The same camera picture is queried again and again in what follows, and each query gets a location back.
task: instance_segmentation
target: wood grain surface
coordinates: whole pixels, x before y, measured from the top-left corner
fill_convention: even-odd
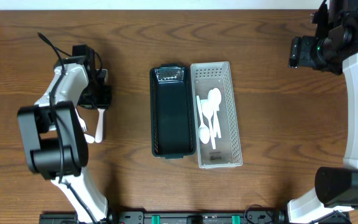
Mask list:
[[[66,51],[88,44],[109,70],[106,140],[89,146],[88,167],[114,208],[243,211],[253,203],[280,207],[309,191],[320,166],[341,167],[347,141],[344,76],[288,68],[292,38],[314,33],[311,12],[0,12],[0,223],[73,211],[24,160],[16,113],[45,92],[56,61],[37,31]],[[220,61],[231,64],[244,165],[202,170],[196,154],[155,158],[149,70]],[[93,134],[98,112],[80,113]],[[358,211],[351,218],[358,223]]]

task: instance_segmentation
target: white tray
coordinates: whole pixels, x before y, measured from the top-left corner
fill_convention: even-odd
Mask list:
[[[241,166],[241,144],[229,62],[192,64],[191,84],[199,167],[210,169]],[[200,117],[196,101],[196,96],[200,96],[201,100],[207,100],[208,92],[213,88],[218,88],[222,94],[222,102],[217,112],[222,138],[215,138],[216,149],[212,148],[211,140],[203,144],[198,137]],[[203,119],[204,124],[208,126],[205,116]]]

